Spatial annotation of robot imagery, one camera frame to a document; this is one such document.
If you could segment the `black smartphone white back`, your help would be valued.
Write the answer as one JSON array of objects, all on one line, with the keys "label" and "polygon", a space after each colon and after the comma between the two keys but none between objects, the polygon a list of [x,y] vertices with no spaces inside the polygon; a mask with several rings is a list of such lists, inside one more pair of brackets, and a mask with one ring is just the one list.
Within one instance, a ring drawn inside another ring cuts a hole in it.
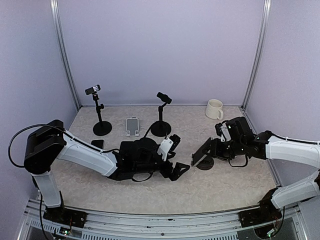
[{"label": "black smartphone white back", "polygon": [[104,149],[104,140],[103,139],[92,140],[90,144],[99,148],[99,149]]}]

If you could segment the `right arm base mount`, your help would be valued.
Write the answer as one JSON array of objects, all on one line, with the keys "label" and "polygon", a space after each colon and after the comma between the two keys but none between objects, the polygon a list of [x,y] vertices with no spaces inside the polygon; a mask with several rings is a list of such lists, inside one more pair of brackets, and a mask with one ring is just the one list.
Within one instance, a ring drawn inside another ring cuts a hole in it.
[{"label": "right arm base mount", "polygon": [[242,228],[264,224],[282,218],[282,213],[279,209],[254,208],[244,210],[238,213]]}]

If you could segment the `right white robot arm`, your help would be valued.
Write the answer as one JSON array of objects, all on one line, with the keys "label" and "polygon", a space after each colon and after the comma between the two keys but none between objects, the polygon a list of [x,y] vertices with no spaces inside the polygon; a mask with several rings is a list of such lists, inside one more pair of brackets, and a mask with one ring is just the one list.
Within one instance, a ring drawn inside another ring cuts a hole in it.
[{"label": "right white robot arm", "polygon": [[269,190],[260,200],[256,218],[266,222],[276,210],[320,195],[320,143],[278,136],[266,130],[253,133],[245,117],[215,125],[217,138],[209,147],[212,158],[230,162],[237,156],[246,160],[283,160],[314,167],[316,171],[295,183]]}]

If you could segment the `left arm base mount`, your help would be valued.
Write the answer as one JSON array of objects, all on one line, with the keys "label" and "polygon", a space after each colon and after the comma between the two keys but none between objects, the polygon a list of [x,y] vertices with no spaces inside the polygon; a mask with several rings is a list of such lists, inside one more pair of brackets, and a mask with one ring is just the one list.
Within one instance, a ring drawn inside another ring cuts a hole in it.
[{"label": "left arm base mount", "polygon": [[43,218],[69,227],[83,228],[87,219],[87,213],[68,208],[48,208],[45,210]]}]

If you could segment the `small black disc phone stand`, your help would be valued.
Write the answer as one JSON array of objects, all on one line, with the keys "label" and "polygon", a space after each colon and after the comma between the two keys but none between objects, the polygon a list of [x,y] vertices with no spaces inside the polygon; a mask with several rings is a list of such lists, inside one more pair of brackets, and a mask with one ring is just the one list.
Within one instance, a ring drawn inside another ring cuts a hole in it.
[{"label": "small black disc phone stand", "polygon": [[202,161],[200,161],[196,167],[202,171],[210,170],[215,164],[215,161],[211,157],[205,157]]}]

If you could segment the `black round-base phone stand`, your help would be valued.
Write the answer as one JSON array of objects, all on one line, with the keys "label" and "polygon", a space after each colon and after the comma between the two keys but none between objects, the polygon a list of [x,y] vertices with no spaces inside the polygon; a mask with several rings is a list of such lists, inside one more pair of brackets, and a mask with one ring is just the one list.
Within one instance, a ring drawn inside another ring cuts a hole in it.
[{"label": "black round-base phone stand", "polygon": [[101,103],[99,104],[99,96],[98,91],[101,90],[99,84],[94,85],[90,88],[85,90],[85,94],[92,95],[92,99],[95,102],[95,110],[98,116],[98,123],[93,126],[93,133],[96,136],[105,136],[112,131],[112,124],[109,121],[102,120],[101,110],[104,109],[104,105]]}]

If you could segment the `white folding phone stand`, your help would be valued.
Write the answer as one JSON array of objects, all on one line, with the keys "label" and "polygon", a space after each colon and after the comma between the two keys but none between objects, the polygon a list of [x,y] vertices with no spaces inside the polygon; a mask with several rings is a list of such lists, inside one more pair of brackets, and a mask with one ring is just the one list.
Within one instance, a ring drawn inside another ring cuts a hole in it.
[{"label": "white folding phone stand", "polygon": [[138,137],[140,134],[140,122],[137,117],[127,118],[125,121],[126,136]]}]

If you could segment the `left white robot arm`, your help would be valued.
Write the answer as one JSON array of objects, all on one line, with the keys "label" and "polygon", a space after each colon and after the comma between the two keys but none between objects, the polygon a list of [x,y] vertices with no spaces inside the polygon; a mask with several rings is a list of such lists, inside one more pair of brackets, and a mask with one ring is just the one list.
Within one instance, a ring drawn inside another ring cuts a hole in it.
[{"label": "left white robot arm", "polygon": [[55,160],[78,164],[115,181],[133,180],[136,174],[153,175],[155,172],[176,181],[190,169],[187,164],[170,162],[180,140],[174,134],[158,144],[149,137],[142,137],[122,141],[118,149],[104,150],[81,141],[56,119],[39,124],[38,130],[28,136],[24,167],[34,178],[50,214],[63,223],[70,218],[70,211],[63,206],[63,197],[51,173]]}]

